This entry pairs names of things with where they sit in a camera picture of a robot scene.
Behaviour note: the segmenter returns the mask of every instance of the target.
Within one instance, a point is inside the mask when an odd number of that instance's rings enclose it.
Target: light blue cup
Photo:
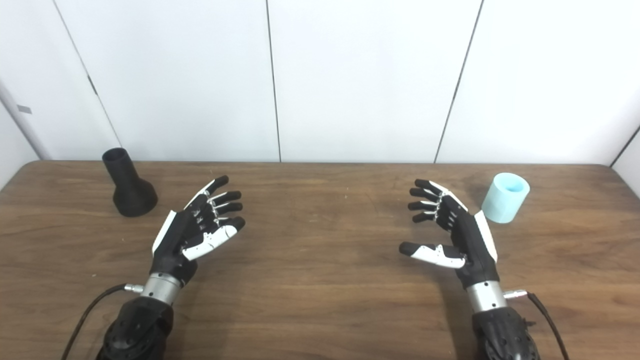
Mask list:
[[[516,174],[497,174],[482,203],[484,215],[500,224],[511,222],[530,189],[529,183]]]

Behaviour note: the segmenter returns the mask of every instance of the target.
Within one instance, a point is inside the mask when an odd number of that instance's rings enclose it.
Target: wooden table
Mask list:
[[[159,202],[121,217],[102,163],[39,161],[0,192],[0,357],[56,359],[88,303],[143,283],[170,209],[227,174],[247,226],[200,262],[175,304],[167,359],[471,359],[470,306],[452,270],[402,256],[403,240],[449,241],[413,224],[417,177],[477,210],[493,175],[524,176],[515,221],[491,223],[504,289],[544,301],[573,360],[639,359],[640,201],[611,169],[558,165],[137,163]],[[71,359],[93,359],[131,293],[103,300]],[[560,359],[526,299],[543,359]]]

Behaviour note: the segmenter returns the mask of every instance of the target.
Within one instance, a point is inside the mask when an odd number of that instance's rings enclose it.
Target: black wire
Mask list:
[[[114,292],[120,291],[120,290],[124,290],[126,284],[120,284],[120,285],[116,285],[112,288],[108,288],[107,290],[104,291],[104,293],[101,293],[100,295],[98,295],[97,298],[95,298],[95,300],[93,300],[91,302],[91,304],[89,304],[89,306],[86,308],[86,310],[84,310],[84,313],[82,314],[82,317],[80,317],[80,321],[78,321],[78,324],[76,325],[76,328],[74,329],[73,333],[71,334],[71,338],[69,339],[69,342],[67,343],[67,347],[65,348],[65,351],[62,353],[62,357],[61,360],[67,360],[67,356],[69,355],[69,352],[71,351],[71,346],[74,344],[74,341],[76,340],[76,337],[78,336],[78,332],[80,332],[80,328],[82,327],[82,324],[84,324],[84,321],[86,320],[86,317],[89,315],[89,313],[91,312],[91,310],[93,309],[93,307],[98,304],[98,302],[100,302],[100,300],[104,299],[104,297],[107,297],[108,295],[113,294]]]
[[[554,335],[556,336],[556,340],[558,341],[558,346],[560,347],[560,351],[562,352],[562,357],[564,358],[564,360],[569,360],[569,354],[567,354],[566,352],[566,348],[564,347],[564,342],[562,341],[560,332],[558,331],[558,328],[554,324],[554,321],[551,320],[551,316],[549,316],[549,312],[547,311],[545,306],[542,304],[542,301],[540,301],[540,299],[538,299],[538,297],[534,293],[528,293],[527,296],[529,297],[529,300],[531,300],[531,302],[538,308],[538,310],[540,310],[542,315],[544,315],[545,318],[547,319],[547,322],[549,323],[549,326],[551,327],[551,330],[554,332]]]

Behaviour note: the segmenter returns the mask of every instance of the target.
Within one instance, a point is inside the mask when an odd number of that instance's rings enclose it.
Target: white wall panel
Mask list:
[[[620,155],[613,170],[622,177],[636,195],[640,197],[640,137],[636,137],[629,143],[625,152]]]
[[[640,122],[640,2],[486,0],[439,163],[610,165]]]
[[[38,156],[13,122],[11,115],[0,104],[0,189],[24,164]]]
[[[479,4],[270,0],[282,160],[433,161]]]
[[[264,1],[56,2],[134,159],[278,161]]]
[[[44,157],[97,160],[118,146],[52,1],[0,0],[0,87]]]

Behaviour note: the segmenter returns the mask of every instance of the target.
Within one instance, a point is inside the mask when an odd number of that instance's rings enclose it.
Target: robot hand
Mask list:
[[[227,184],[219,177],[203,187],[182,211],[169,212],[154,241],[153,263],[140,296],[126,302],[109,326],[97,360],[162,360],[173,327],[173,302],[193,277],[196,262],[244,226],[241,217],[221,217],[242,210],[240,192],[212,196]]]
[[[400,253],[428,263],[456,269],[474,310],[472,323],[479,358],[538,360],[538,350],[520,315],[507,305],[496,269],[498,255],[482,211],[475,215],[448,189],[428,180],[416,180],[410,194],[426,200],[412,202],[422,212],[413,222],[435,221],[451,234],[450,245],[403,242]]]
[[[163,273],[178,279],[184,286],[197,269],[200,258],[229,240],[244,227],[241,217],[223,217],[242,210],[240,192],[213,196],[229,182],[221,176],[204,186],[180,212],[171,211],[156,236],[152,247],[154,262],[150,273]]]
[[[447,188],[428,180],[416,180],[409,193],[426,200],[409,203],[410,210],[422,212],[413,222],[435,221],[451,234],[450,245],[403,242],[400,253],[428,263],[456,269],[463,288],[484,281],[499,281],[498,259],[493,236],[484,213],[471,215],[467,207]]]

